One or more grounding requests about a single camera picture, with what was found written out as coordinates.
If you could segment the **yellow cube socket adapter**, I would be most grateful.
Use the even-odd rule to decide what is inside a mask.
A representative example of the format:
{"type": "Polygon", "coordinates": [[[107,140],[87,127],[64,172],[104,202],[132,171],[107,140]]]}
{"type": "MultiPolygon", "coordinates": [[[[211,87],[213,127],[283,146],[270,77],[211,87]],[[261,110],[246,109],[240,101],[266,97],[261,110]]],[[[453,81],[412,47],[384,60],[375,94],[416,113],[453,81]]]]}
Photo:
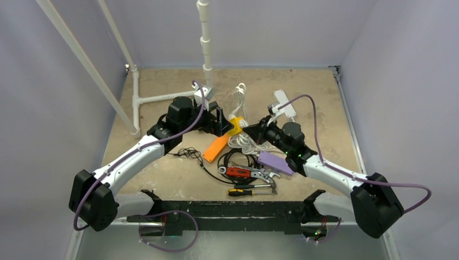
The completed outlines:
{"type": "Polygon", "coordinates": [[[242,127],[240,126],[240,121],[244,121],[243,117],[232,117],[229,119],[229,122],[233,125],[233,128],[227,132],[229,136],[234,136],[242,132],[242,127]]]}

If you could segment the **orange power strip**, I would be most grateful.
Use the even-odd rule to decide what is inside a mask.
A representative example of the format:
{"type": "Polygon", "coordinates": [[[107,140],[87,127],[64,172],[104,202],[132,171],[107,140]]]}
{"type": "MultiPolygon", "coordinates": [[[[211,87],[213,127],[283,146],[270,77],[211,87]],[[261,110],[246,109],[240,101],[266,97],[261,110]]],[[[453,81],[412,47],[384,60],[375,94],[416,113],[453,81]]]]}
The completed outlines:
{"type": "Polygon", "coordinates": [[[212,163],[217,158],[217,156],[226,148],[229,138],[229,134],[217,137],[204,151],[203,158],[207,162],[212,163]]]}

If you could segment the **purple power strip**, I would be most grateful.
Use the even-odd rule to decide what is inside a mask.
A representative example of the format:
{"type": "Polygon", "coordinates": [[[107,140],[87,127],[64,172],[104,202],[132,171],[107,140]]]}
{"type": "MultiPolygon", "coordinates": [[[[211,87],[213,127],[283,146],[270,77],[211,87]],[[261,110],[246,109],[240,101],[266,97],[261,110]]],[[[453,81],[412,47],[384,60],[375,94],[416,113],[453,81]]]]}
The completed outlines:
{"type": "Polygon", "coordinates": [[[289,168],[285,159],[267,151],[260,152],[257,158],[257,162],[287,176],[292,176],[295,174],[295,172],[289,168]]]}

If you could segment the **white power strip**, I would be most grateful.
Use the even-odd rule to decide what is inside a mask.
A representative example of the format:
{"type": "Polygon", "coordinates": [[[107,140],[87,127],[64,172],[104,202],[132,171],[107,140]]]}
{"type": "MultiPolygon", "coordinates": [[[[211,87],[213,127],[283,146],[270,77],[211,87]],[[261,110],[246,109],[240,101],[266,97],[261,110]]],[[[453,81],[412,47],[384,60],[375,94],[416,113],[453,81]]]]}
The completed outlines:
{"type": "MultiPolygon", "coordinates": [[[[273,92],[273,94],[277,100],[277,103],[279,103],[281,106],[289,101],[283,90],[276,90],[273,92]]],[[[286,116],[288,119],[292,121],[294,121],[294,117],[297,115],[296,111],[294,110],[291,104],[280,109],[280,114],[286,116]]]]}

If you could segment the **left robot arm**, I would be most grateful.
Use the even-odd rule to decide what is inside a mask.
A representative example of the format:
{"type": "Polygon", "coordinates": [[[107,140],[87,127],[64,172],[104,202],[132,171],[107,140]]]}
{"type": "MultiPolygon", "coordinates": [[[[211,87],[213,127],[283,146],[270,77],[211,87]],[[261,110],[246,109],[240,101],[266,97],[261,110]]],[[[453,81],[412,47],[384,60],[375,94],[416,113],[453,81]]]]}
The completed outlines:
{"type": "Polygon", "coordinates": [[[138,143],[108,165],[92,172],[76,174],[70,193],[69,209],[75,213],[74,229],[94,231],[107,228],[114,219],[141,215],[153,222],[161,216],[161,206],[151,192],[120,196],[120,189],[152,162],[178,146],[189,131],[202,131],[221,137],[233,125],[213,101],[203,106],[189,97],[176,97],[166,114],[159,117],[138,143]]]}

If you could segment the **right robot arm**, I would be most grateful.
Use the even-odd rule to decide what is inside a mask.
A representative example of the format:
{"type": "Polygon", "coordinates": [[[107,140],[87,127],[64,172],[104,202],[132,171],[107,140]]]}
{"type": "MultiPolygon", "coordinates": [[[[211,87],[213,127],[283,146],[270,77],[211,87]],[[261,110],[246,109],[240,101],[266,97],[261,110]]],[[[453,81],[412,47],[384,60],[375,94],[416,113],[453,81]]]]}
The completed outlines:
{"type": "Polygon", "coordinates": [[[300,124],[287,122],[278,127],[269,119],[267,116],[242,130],[257,144],[268,142],[281,150],[291,171],[318,180],[342,194],[334,196],[320,191],[315,197],[309,197],[304,205],[308,219],[317,220],[327,215],[345,218],[356,222],[368,236],[379,238],[404,215],[401,202],[383,175],[352,173],[328,164],[305,144],[300,124]]]}

